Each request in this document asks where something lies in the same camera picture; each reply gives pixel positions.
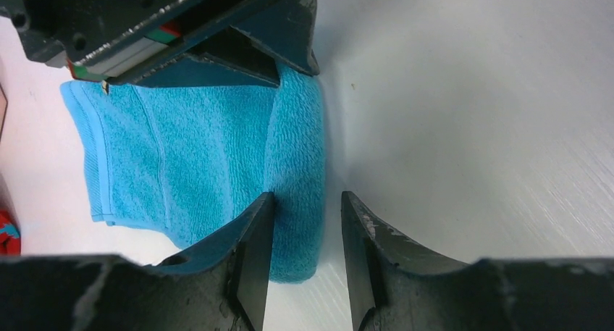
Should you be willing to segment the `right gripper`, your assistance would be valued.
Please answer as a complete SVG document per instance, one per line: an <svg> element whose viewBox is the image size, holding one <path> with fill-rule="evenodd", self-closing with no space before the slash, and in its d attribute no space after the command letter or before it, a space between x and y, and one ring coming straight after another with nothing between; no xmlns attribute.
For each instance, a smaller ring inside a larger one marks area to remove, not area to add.
<svg viewBox="0 0 614 331"><path fill-rule="evenodd" d="M205 0L1 0L26 57L146 88L280 84L272 57L232 28L162 26Z"/></svg>

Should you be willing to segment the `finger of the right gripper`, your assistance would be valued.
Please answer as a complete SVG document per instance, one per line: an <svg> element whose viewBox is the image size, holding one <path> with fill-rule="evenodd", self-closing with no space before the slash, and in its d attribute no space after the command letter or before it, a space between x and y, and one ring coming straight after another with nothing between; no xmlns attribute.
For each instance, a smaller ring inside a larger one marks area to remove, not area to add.
<svg viewBox="0 0 614 331"><path fill-rule="evenodd" d="M316 11L317 0L205 0L191 9L191 54L249 77L276 77L275 62L316 76Z"/></svg>

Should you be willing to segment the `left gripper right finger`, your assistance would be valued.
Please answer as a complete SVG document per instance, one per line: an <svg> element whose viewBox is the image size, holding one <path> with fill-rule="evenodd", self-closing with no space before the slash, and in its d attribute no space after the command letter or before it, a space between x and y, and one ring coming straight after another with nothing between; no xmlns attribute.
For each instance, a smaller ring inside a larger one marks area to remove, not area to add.
<svg viewBox="0 0 614 331"><path fill-rule="evenodd" d="M341 195L354 330L611 330L611 258L439 254Z"/></svg>

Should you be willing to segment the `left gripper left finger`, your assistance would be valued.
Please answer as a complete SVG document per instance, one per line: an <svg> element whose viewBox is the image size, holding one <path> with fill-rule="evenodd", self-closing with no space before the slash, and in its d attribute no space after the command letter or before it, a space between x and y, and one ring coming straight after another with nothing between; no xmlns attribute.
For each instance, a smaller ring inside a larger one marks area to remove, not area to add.
<svg viewBox="0 0 614 331"><path fill-rule="evenodd" d="M261 330L275 199L157 265L117 255L4 256L3 330Z"/></svg>

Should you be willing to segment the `red and blue towel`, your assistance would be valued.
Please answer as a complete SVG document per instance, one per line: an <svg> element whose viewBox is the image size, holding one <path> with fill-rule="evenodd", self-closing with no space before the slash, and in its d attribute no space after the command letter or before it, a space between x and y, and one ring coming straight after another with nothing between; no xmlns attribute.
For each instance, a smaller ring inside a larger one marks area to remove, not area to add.
<svg viewBox="0 0 614 331"><path fill-rule="evenodd" d="M21 254L21 239L15 221L10 213L1 210L1 255L19 256Z"/></svg>

